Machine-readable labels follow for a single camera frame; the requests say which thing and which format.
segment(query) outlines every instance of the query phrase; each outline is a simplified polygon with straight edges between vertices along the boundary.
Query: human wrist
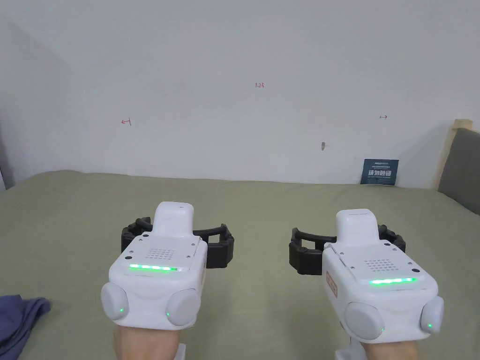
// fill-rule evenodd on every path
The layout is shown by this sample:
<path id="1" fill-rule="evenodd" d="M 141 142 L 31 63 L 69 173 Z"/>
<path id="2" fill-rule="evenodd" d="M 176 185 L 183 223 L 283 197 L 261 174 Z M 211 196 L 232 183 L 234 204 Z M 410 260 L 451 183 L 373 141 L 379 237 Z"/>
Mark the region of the human wrist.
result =
<path id="1" fill-rule="evenodd" d="M 173 360 L 180 331 L 116 326 L 114 348 L 118 360 Z"/>
<path id="2" fill-rule="evenodd" d="M 362 343 L 368 360 L 418 360 L 417 343 L 404 341 L 397 343 Z"/>

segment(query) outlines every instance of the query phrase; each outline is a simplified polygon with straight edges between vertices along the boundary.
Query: handheld controller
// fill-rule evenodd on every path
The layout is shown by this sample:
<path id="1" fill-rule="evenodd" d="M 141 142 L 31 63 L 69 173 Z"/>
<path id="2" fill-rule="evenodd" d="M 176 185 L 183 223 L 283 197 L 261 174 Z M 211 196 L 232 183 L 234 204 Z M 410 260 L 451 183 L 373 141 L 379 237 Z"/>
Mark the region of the handheld controller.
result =
<path id="1" fill-rule="evenodd" d="M 404 253 L 403 240 L 377 226 L 367 209 L 340 211 L 336 223 L 336 238 L 294 229 L 290 243 L 290 264 L 302 268 L 298 254 L 308 250 L 302 249 L 301 239 L 315 241 L 314 255 L 321 264 L 320 274 L 315 265 L 315 275 L 324 275 L 328 298 L 352 339 L 350 348 L 336 352 L 336 359 L 366 359 L 360 342 L 421 340 L 438 333 L 444 314 L 438 285 Z M 308 274 L 308 268 L 302 272 Z"/>
<path id="2" fill-rule="evenodd" d="M 210 230 L 192 227 L 192 205 L 163 202 L 156 209 L 153 226 L 144 218 L 124 229 L 123 251 L 101 291 L 108 318 L 121 326 L 161 330 L 195 324 L 207 254 L 213 258 L 210 267 L 226 267 L 234 239 L 223 224 Z M 220 242 L 208 244 L 208 237 L 218 234 Z M 184 351 L 181 344 L 176 360 L 184 358 Z"/>

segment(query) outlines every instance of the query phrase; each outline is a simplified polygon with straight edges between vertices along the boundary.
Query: green indicator light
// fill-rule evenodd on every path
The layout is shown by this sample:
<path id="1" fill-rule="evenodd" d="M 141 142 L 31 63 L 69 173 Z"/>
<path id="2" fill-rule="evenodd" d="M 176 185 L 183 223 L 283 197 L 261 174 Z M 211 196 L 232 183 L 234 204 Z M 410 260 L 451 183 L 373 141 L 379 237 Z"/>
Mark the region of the green indicator light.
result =
<path id="1" fill-rule="evenodd" d="M 396 279 L 382 279 L 382 280 L 370 280 L 372 285 L 388 285 L 388 284 L 399 284 L 399 283 L 412 283 L 417 281 L 414 277 L 402 277 Z"/>
<path id="2" fill-rule="evenodd" d="M 133 269 L 150 270 L 150 271 L 178 271 L 178 268 L 168 267 L 168 266 L 130 264 L 129 267 Z"/>

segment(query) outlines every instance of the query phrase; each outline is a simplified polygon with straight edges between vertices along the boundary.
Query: bed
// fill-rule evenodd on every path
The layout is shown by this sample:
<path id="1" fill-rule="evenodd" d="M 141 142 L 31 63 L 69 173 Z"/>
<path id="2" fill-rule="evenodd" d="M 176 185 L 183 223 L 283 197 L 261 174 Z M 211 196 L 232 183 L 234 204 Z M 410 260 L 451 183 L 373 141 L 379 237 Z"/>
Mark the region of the bed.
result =
<path id="1" fill-rule="evenodd" d="M 364 207 L 403 236 L 407 254 L 439 284 L 444 324 L 419 343 L 422 359 L 480 359 L 480 216 L 444 193 L 75 171 L 0 193 L 0 295 L 52 302 L 21 359 L 115 359 L 100 289 L 122 228 L 153 216 L 161 201 L 191 203 L 195 228 L 225 223 L 235 237 L 232 262 L 207 271 L 197 323 L 182 333 L 187 359 L 332 359 L 348 338 L 320 278 L 289 266 L 288 243 L 294 227 L 335 235 L 337 211 Z"/>

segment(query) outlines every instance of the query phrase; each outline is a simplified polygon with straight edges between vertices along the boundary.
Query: black strap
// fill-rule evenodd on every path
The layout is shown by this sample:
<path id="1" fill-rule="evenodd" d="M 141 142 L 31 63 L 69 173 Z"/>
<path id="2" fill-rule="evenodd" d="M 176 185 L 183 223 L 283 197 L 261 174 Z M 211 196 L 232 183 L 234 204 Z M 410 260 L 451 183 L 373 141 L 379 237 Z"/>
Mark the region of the black strap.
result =
<path id="1" fill-rule="evenodd" d="M 406 244 L 400 235 L 387 229 L 385 225 L 378 226 L 378 234 L 380 240 L 386 240 L 405 252 Z M 315 249 L 303 247 L 301 244 L 302 240 L 313 241 L 315 243 Z M 336 242 L 336 236 L 313 235 L 293 228 L 292 237 L 288 246 L 290 265 L 302 275 L 321 275 L 322 252 L 324 245 L 328 242 Z"/>
<path id="2" fill-rule="evenodd" d="M 121 252 L 125 251 L 135 237 L 142 235 L 144 231 L 152 230 L 153 225 L 149 217 L 136 219 L 133 224 L 123 228 L 121 232 Z M 194 230 L 193 234 L 200 236 L 207 243 L 207 269 L 227 267 L 233 259 L 233 243 L 235 240 L 225 224 L 213 229 Z M 209 243 L 208 238 L 215 235 L 220 235 L 219 242 Z"/>

